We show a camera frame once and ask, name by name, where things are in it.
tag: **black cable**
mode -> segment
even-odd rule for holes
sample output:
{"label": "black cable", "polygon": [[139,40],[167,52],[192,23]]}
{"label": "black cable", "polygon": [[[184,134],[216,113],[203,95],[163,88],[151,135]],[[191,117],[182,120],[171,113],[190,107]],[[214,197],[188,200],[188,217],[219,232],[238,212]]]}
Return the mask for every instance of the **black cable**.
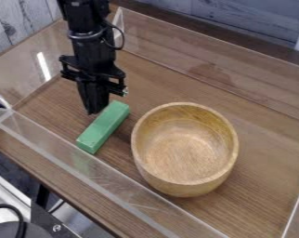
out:
{"label": "black cable", "polygon": [[117,29],[117,30],[120,31],[121,36],[123,36],[123,43],[121,43],[121,46],[120,46],[120,47],[116,47],[116,46],[113,46],[113,45],[105,40],[104,37],[101,38],[101,40],[104,41],[105,45],[107,45],[109,48],[112,48],[112,49],[115,49],[115,50],[121,50],[121,49],[124,48],[124,45],[125,45],[125,35],[124,35],[124,32],[123,32],[123,30],[121,30],[117,26],[115,26],[113,24],[111,24],[107,20],[104,20],[104,23],[107,24],[107,26],[109,26],[109,27],[112,27],[113,29]]}
{"label": "black cable", "polygon": [[19,229],[17,229],[17,232],[16,232],[16,238],[25,238],[25,219],[24,219],[24,216],[20,212],[20,210],[12,206],[12,205],[5,205],[5,204],[0,204],[0,209],[1,208],[5,208],[5,209],[9,209],[12,210],[16,215],[17,215],[17,218],[19,218]]}
{"label": "black cable", "polygon": [[64,200],[53,209],[49,210],[49,214],[53,214],[61,208],[63,205],[64,205]]}

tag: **wooden table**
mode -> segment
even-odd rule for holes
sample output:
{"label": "wooden table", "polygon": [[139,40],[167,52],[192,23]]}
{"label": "wooden table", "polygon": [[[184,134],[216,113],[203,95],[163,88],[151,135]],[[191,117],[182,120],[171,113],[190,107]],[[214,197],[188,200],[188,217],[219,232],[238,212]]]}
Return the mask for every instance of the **wooden table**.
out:
{"label": "wooden table", "polygon": [[[0,57],[0,93],[17,112],[75,143],[96,117],[85,114],[76,84],[57,76],[57,56],[71,52],[65,29],[65,23],[57,22]],[[56,77],[20,101],[23,94],[44,80],[35,58],[40,52]],[[131,94],[113,99],[131,105],[132,114],[96,157],[148,186],[132,160],[131,133],[136,121],[149,109],[172,101],[192,101],[212,107],[238,130],[236,168],[227,182],[206,196],[167,199],[228,236],[280,237],[299,194],[299,120],[128,52],[120,52],[117,58],[117,65],[128,74]],[[286,67],[288,71],[296,69],[290,63]],[[207,71],[214,77],[212,69]],[[24,78],[32,85],[24,84]],[[0,151],[117,235],[163,236],[1,129]]]}

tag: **green block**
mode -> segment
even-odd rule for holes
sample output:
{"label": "green block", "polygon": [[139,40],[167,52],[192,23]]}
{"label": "green block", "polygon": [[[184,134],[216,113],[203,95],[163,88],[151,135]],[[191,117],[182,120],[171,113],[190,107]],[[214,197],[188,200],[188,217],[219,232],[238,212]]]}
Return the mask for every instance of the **green block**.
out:
{"label": "green block", "polygon": [[129,113],[129,105],[115,100],[79,136],[77,146],[88,153],[95,154]]}

